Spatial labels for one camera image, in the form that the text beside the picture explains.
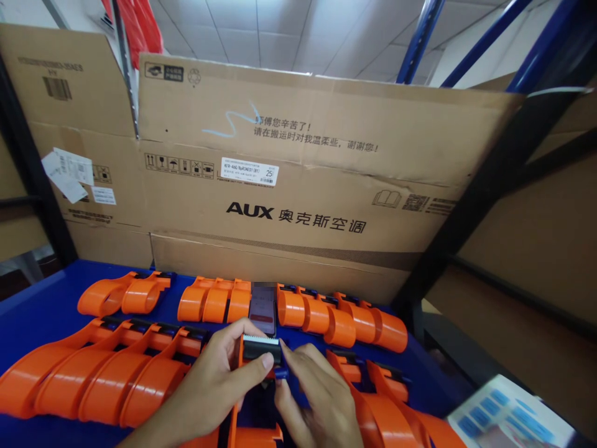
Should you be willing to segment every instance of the barcode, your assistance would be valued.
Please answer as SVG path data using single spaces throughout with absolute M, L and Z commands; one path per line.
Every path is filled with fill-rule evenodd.
M 73 99 L 70 94 L 70 88 L 68 87 L 68 81 L 59 78 L 42 78 L 44 79 L 45 89 L 48 91 L 48 96 L 60 101 Z
M 420 212 L 427 201 L 429 201 L 429 196 L 410 195 L 402 209 L 410 210 L 411 212 Z

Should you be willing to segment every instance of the orange tape dispenser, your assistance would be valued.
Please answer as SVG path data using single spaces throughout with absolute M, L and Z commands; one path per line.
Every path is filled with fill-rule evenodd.
M 203 321 L 222 324 L 249 317 L 250 303 L 251 282 L 217 278 L 205 299 Z
M 323 335 L 327 344 L 351 348 L 356 341 L 356 326 L 353 317 L 345 311 L 337 309 L 338 299 L 325 296 L 326 301 L 334 306 L 328 307 L 330 315 L 330 326 Z
M 317 291 L 306 289 L 300 286 L 296 287 L 299 294 L 303 296 L 305 305 L 305 321 L 303 331 L 315 334 L 325 334 L 330 327 L 330 312 L 328 308 L 335 308 L 334 301 L 318 294 Z
M 170 335 L 170 342 L 152 357 L 131 386 L 120 414 L 121 427 L 143 424 L 172 395 L 190 369 L 190 365 L 173 360 L 176 353 L 197 358 L 201 352 L 204 330 L 157 324 L 160 332 Z
M 29 352 L 0 377 L 0 413 L 22 419 L 35 416 L 34 400 L 48 374 L 79 348 L 93 348 L 112 336 L 107 319 L 93 319 L 72 336 Z
M 193 284 L 188 286 L 185 292 L 182 293 L 182 297 L 178 303 L 177 319 L 181 321 L 201 322 L 207 293 L 215 282 L 215 279 L 197 277 Z
M 146 350 L 162 351 L 172 343 L 174 330 L 169 324 L 152 324 L 139 319 L 131 319 L 131 324 L 130 329 L 139 332 L 138 341 L 112 356 L 91 380 L 81 400 L 80 421 L 118 425 L 125 399 L 141 370 L 152 359 L 145 354 Z M 195 329 L 195 334 L 201 336 L 200 346 L 204 332 Z
M 371 308 L 369 311 L 371 311 L 375 320 L 375 339 L 373 343 L 396 353 L 402 353 L 406 350 L 409 334 L 403 321 L 377 308 Z
M 371 304 L 341 292 L 334 292 L 334 298 L 338 300 L 338 309 L 347 312 L 353 318 L 356 339 L 372 343 L 375 340 L 375 320 L 370 311 Z
M 162 273 L 154 271 L 147 278 L 138 274 L 136 280 L 131 283 L 123 297 L 122 312 L 125 314 L 149 314 L 151 313 L 160 294 L 170 287 L 174 273 Z
M 283 327 L 302 327 L 305 322 L 305 301 L 297 287 L 278 283 L 276 286 L 278 321 Z
M 130 345 L 139 338 L 138 332 L 129 330 L 132 324 L 128 320 L 120 322 L 104 317 L 104 321 L 118 327 L 101 341 L 77 350 L 50 372 L 35 398 L 37 414 L 76 419 L 90 380 L 115 355 L 113 350 L 118 345 Z
M 248 350 L 245 350 L 245 343 L 248 345 Z M 242 367 L 247 362 L 258 358 L 266 352 L 271 352 L 274 356 L 274 369 L 272 369 L 267 378 L 275 378 L 275 366 L 282 364 L 282 349 L 277 339 L 247 335 L 241 336 L 237 367 Z M 282 429 L 277 423 L 275 424 L 275 429 L 237 427 L 238 412 L 238 404 L 235 404 L 231 413 L 228 448 L 276 448 L 276 441 L 284 441 Z
M 377 392 L 387 396 L 400 409 L 420 447 L 466 447 L 446 421 L 421 413 L 406 405 L 409 395 L 399 371 L 371 361 L 367 361 L 367 371 Z
M 326 357 L 350 387 L 365 447 L 419 448 L 409 423 L 391 399 L 383 394 L 359 392 L 354 387 L 353 383 L 362 382 L 367 374 L 354 353 L 328 350 Z
M 123 303 L 126 289 L 137 276 L 137 273 L 130 272 L 121 278 L 96 281 L 81 295 L 76 310 L 97 317 L 114 314 Z

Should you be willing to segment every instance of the logo icon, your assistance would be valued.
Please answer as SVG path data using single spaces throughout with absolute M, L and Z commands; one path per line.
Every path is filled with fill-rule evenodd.
M 193 85 L 196 86 L 201 82 L 201 75 L 199 74 L 199 70 L 196 68 L 191 68 L 188 72 L 188 81 Z
M 379 205 L 380 207 L 391 207 L 396 208 L 400 203 L 400 193 L 390 190 L 381 190 L 375 195 L 373 199 L 373 205 Z
M 154 62 L 145 63 L 145 77 L 164 79 L 164 65 L 156 64 Z

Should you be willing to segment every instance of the white paper tag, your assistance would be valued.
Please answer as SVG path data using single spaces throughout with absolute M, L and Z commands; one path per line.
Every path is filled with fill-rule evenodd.
M 51 152 L 42 159 L 44 171 L 56 187 L 67 197 L 70 203 L 80 201 L 87 196 L 87 191 L 72 177 L 63 174 L 60 165 L 60 157 Z
M 257 162 L 240 161 L 222 157 L 221 176 L 227 179 L 244 180 L 254 184 L 275 186 L 279 167 Z
M 93 162 L 87 157 L 78 156 L 72 152 L 55 147 L 54 152 L 60 158 L 62 174 L 93 186 Z
M 106 187 L 91 187 L 91 191 L 93 192 L 93 199 L 95 202 L 116 205 L 113 189 Z

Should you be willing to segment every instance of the phone screen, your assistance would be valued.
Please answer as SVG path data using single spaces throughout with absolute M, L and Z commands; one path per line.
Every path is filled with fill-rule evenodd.
M 251 306 L 249 319 L 269 337 L 275 337 L 275 295 L 276 283 L 253 282 L 251 285 Z

